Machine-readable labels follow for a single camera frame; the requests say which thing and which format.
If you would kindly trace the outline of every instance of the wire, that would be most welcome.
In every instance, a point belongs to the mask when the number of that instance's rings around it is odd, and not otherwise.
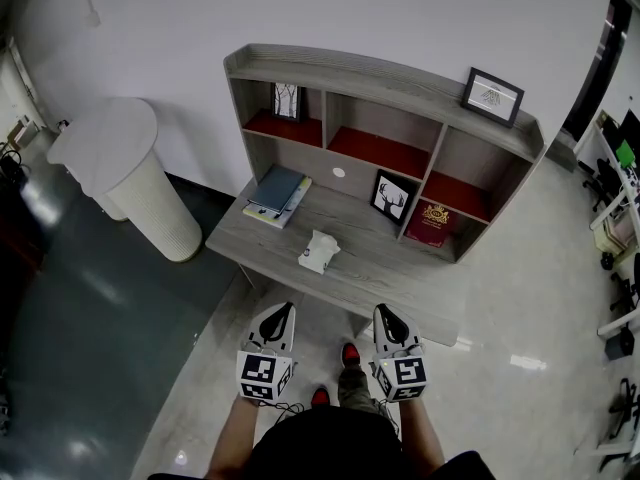
[[[386,398],[384,400],[378,400],[378,412],[381,416],[386,416],[387,418],[389,418],[391,424],[393,425],[393,430],[396,433],[396,437],[398,437],[400,435],[400,427],[396,423],[396,420],[393,419],[393,416],[391,416],[391,411],[387,407],[388,404],[389,400],[387,400]]]
[[[387,405],[389,404],[389,400],[385,398],[384,400],[375,400],[375,402],[377,403],[378,413],[380,414],[380,416],[389,418],[389,421],[391,421],[391,424],[393,425],[393,430],[396,433],[396,436],[400,435],[400,426],[396,423],[396,420],[393,419],[391,411],[389,411],[389,408],[387,407]],[[294,404],[288,404],[286,402],[270,404],[269,402],[261,400],[258,404],[258,407],[273,407],[274,409],[282,411],[282,413],[280,413],[280,416],[278,416],[276,422],[273,424],[274,427],[282,421],[282,418],[285,414],[291,413],[292,415],[296,415],[304,412],[305,410],[304,405],[302,405],[300,402],[296,402]]]
[[[278,419],[276,420],[275,424],[273,425],[274,427],[282,421],[282,418],[286,413],[289,412],[295,415],[295,414],[300,414],[301,412],[304,411],[304,405],[302,405],[300,402],[296,402],[295,404],[288,404],[285,402],[270,404],[269,402],[260,401],[260,403],[258,404],[258,407],[273,407],[279,411],[282,411],[280,416],[278,416]]]
[[[93,0],[87,0],[87,5],[89,6],[89,23],[93,27],[97,27],[100,25],[100,15],[96,8],[93,6]]]
[[[18,161],[16,162],[15,160],[13,160],[12,164],[3,162],[5,158],[9,158],[9,155],[16,155],[18,157]],[[24,177],[24,172],[22,171],[21,167],[22,155],[20,155],[20,153],[18,153],[15,149],[8,149],[2,155],[0,155],[0,177],[4,178],[11,185],[17,185]]]

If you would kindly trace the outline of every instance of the notebook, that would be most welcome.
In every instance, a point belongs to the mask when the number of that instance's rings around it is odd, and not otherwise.
[[[305,177],[305,179],[302,180],[302,183],[298,185],[298,188],[291,196],[291,199],[289,199],[289,202],[287,203],[284,211],[280,214],[272,212],[271,210],[267,210],[266,208],[253,203],[247,204],[247,206],[245,206],[242,210],[242,213],[244,213],[245,215],[249,215],[254,219],[266,222],[267,224],[278,229],[283,229],[287,225],[287,222],[289,222],[289,219],[291,219],[293,212],[296,211],[296,208],[300,204],[300,201],[302,201],[302,198],[307,193],[307,190],[309,190],[310,186],[311,178]]]
[[[304,174],[273,165],[258,184],[249,202],[282,213],[303,179]]]

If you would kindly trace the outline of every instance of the blue book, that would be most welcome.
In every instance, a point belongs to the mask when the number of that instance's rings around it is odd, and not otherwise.
[[[303,179],[304,174],[273,165],[249,201],[276,213],[282,213]]]

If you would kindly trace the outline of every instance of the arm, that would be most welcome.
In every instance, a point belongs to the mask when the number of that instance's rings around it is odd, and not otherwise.
[[[444,464],[444,454],[422,400],[414,398],[400,402],[402,448],[414,470],[428,477]]]
[[[241,478],[253,451],[258,406],[238,395],[213,451],[207,480]]]

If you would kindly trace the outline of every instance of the white wicker column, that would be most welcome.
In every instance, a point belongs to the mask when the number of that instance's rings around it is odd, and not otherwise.
[[[198,252],[202,230],[153,150],[106,195],[169,260],[186,261]]]
[[[100,208],[104,210],[109,217],[113,220],[117,220],[118,222],[123,222],[127,220],[127,216],[124,214],[121,208],[115,204],[111,198],[104,194],[102,196],[96,196],[93,200],[100,205]]]

